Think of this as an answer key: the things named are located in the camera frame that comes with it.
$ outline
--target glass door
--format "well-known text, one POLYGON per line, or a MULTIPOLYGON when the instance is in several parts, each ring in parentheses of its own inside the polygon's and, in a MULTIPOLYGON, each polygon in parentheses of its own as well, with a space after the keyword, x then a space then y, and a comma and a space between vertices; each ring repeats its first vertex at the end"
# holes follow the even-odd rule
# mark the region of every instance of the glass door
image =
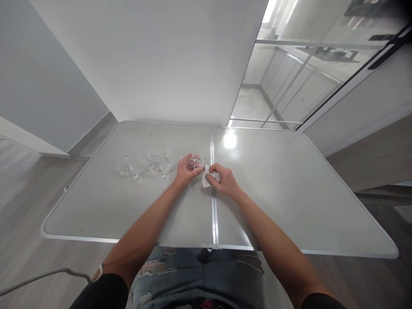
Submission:
POLYGON ((228 126, 297 129, 406 24, 393 1, 269 0, 228 126))

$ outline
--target forearm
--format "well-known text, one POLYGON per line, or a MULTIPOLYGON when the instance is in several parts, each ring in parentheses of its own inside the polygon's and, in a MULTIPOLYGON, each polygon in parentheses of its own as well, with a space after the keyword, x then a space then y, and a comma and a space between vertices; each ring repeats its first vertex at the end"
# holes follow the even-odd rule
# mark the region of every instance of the forearm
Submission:
POLYGON ((129 228, 103 262, 103 273, 118 273, 130 289, 159 238, 173 205, 186 186, 173 183, 129 228))
POLYGON ((252 228, 271 270, 285 288, 295 308, 312 291, 331 293, 323 286, 310 261, 243 191, 233 196, 252 228))

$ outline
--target person's right hand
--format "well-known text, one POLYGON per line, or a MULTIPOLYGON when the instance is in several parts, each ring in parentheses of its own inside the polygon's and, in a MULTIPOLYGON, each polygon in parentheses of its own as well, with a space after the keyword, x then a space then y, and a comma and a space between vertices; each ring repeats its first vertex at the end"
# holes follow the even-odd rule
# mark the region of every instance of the person's right hand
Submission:
POLYGON ((227 195, 231 199, 233 199, 234 196, 242 191, 242 189, 237 184, 231 169, 227 169, 221 166, 219 163, 215 163, 209 168, 209 172, 212 173, 214 171, 220 173, 220 175, 222 176, 220 182, 218 182, 210 175, 206 175, 206 179, 213 187, 216 188, 217 191, 223 193, 224 195, 227 195))

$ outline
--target black shirt sleeve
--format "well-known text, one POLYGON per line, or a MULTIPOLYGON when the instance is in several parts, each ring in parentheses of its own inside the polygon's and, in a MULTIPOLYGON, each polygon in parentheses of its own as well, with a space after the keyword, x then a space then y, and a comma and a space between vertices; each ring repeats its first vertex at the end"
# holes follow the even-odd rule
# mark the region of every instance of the black shirt sleeve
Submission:
POLYGON ((302 309, 345 309, 345 307, 329 295, 314 293, 305 298, 302 309))
POLYGON ((70 309, 124 309, 128 296, 126 282, 121 276, 104 274, 83 289, 70 309))

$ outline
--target hand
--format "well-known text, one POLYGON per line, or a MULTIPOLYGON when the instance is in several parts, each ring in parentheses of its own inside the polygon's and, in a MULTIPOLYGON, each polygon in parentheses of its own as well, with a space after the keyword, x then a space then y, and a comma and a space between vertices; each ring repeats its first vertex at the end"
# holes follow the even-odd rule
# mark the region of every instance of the hand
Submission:
POLYGON ((203 172, 203 168, 197 168, 195 170, 188 170, 185 166, 185 162, 192 157, 192 154, 188 154, 185 156, 183 159, 177 163, 177 174, 176 174, 176 179, 173 182, 174 184, 178 186, 183 186, 187 187, 190 184, 190 181, 200 175, 200 173, 203 172))
POLYGON ((231 169, 227 169, 226 167, 221 166, 219 163, 215 163, 209 168, 209 172, 212 173, 214 171, 220 173, 220 175, 222 176, 221 181, 218 182, 210 175, 206 175, 206 179, 213 187, 216 188, 217 191, 224 195, 227 195, 231 199, 233 199, 233 197, 238 193, 242 192, 242 189, 237 184, 231 169))

